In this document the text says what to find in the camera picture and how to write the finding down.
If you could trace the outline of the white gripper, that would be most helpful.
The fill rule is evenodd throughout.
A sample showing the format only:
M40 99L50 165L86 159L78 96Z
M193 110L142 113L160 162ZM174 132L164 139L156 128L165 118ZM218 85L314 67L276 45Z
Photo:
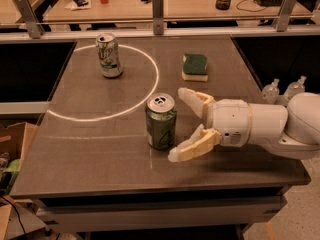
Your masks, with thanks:
M171 149L170 162L184 162L212 151L218 144L241 147L249 139L250 108L243 100L223 99L188 88L179 88L178 97L200 118L206 118L205 129L200 124L191 137Z

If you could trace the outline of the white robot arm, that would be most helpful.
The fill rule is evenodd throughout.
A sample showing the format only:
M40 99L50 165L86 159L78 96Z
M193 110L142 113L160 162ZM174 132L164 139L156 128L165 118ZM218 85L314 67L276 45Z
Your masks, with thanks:
M180 88L178 97L204 122L189 139L170 150L171 162L194 159L217 145L258 145L271 154L298 160L320 152L319 94L297 94L285 106L217 101L188 88Z

